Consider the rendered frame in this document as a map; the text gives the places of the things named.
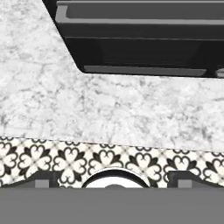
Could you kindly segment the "white and black round object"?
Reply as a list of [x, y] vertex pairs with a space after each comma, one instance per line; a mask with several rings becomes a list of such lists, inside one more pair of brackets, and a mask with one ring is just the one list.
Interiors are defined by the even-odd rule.
[[105, 168], [90, 175], [83, 183], [82, 188], [107, 188], [121, 186], [123, 188], [149, 188], [138, 174], [123, 168]]

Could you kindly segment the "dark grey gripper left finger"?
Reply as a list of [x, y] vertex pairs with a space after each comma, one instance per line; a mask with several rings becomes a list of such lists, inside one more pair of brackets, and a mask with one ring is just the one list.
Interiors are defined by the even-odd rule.
[[57, 171], [36, 171], [29, 178], [4, 184], [2, 188], [58, 188], [58, 179]]

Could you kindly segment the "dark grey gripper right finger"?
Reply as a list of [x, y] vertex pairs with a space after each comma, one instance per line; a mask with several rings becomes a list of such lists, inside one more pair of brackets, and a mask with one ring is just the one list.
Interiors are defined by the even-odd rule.
[[201, 179], [190, 171], [169, 171], [168, 188], [221, 188], [221, 185]]

